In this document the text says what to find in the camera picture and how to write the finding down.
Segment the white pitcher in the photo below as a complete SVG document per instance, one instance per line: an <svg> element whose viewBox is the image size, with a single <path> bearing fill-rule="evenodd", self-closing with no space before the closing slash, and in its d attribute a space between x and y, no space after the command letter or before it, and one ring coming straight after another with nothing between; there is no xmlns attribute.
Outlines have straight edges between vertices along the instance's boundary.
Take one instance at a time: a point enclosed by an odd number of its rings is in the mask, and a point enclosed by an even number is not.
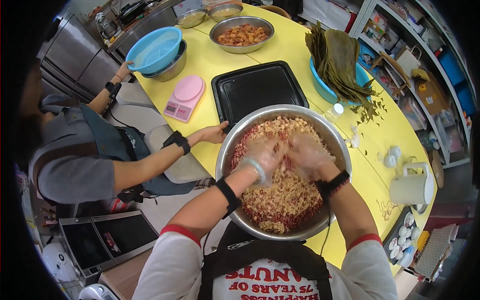
<svg viewBox="0 0 480 300"><path fill-rule="evenodd" d="M408 174L408 169L422 168L423 174ZM433 174L426 162L408 163L402 174L390 183L390 200L394 204L429 204L433 197Z"/></svg>

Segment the yellow table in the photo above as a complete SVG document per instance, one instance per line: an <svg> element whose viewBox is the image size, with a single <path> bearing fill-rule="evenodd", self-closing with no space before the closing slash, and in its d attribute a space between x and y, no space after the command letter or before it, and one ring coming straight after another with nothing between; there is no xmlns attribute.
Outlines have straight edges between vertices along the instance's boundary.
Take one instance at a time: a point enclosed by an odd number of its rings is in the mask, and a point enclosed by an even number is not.
<svg viewBox="0 0 480 300"><path fill-rule="evenodd" d="M275 35L261 49L247 54L232 54L220 49L209 38L210 29L216 23L207 19L194 28L182 29L183 39L188 46L187 63L180 75L166 83L161 83L136 74L138 81L160 112L163 112L168 97L181 78L195 74L205 80L205 94L188 123L164 115L173 130L188 135L205 126L219 124L210 84L212 78L229 71L275 60L284 60L289 64L309 101L311 110L322 114L331 107L330 103L318 95L312 84L312 74L309 68L310 53L305 45L305 33L308 30L300 24L261 8L248 4L244 4L243 7L242 15L264 18L275 28ZM377 82L373 85L377 91L382 91ZM375 119L368 124L361 124L359 133L363 133L363 136L360 138L360 147L349 148L348 151L352 161L352 184L370 208L380 238L384 239L392 229L403 206L394 207L390 202L388 188L390 181L395 176L395 170L386 168L381 162L378 162L376 160L377 153L385 154L385 151L391 146L398 145L402 150L403 160L409 156L415 156L418 161L428 161L428 158L412 127L395 102L385 91L379 97L374 97L374 100L379 101L381 98L383 99L382 104L385 104L387 109L386 113L381 113L384 120ZM357 125L358 120L360 120L358 115L346 109L335 126L343 138L348 138L352 135L350 124ZM220 145L209 143L200 143L192 149L193 155L212 176L215 176L219 149ZM437 186L435 185L433 198L435 198L436 191ZM421 229L425 226L431 206L429 205L427 211L421 216L414 212L417 225ZM326 232L327 230L324 230L308 239L306 245L319 253ZM335 222L330 228L323 256L327 261L341 267L345 253L345 241L338 223ZM399 266L391 267L393 273L400 269Z"/></svg>

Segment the black apron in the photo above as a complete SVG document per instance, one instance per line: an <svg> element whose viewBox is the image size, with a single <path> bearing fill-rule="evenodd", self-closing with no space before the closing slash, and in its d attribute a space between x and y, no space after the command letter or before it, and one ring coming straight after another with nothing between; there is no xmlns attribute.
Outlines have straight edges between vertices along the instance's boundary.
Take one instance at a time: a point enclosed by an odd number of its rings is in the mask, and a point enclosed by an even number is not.
<svg viewBox="0 0 480 300"><path fill-rule="evenodd" d="M288 264L298 275L317 281L321 300L332 300L325 260L313 250L295 241L259 240L231 221L216 252L204 257L202 285L198 300L211 300L215 278L233 273L259 259Z"/></svg>

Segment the white t-shirt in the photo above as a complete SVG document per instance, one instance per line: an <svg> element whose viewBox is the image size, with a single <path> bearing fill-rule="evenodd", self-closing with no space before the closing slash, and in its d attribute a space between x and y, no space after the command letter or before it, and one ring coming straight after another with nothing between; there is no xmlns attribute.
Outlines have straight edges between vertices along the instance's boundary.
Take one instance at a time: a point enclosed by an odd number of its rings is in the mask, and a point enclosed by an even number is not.
<svg viewBox="0 0 480 300"><path fill-rule="evenodd" d="M138 280L132 300L196 300L201 285L200 241L178 225L166 226ZM333 299L397 299L396 286L380 238L355 240L338 269L326 263ZM319 300L316 280L288 264L261 259L213 283L213 299Z"/></svg>

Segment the pink kitchen scale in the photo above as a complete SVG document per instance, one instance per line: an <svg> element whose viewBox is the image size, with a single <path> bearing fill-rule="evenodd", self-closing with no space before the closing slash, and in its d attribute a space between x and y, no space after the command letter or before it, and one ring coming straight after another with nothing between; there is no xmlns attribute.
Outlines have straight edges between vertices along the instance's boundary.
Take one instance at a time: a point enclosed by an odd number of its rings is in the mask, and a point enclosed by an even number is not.
<svg viewBox="0 0 480 300"><path fill-rule="evenodd" d="M188 122L205 91L205 81L197 75L182 78L168 99L163 113Z"/></svg>

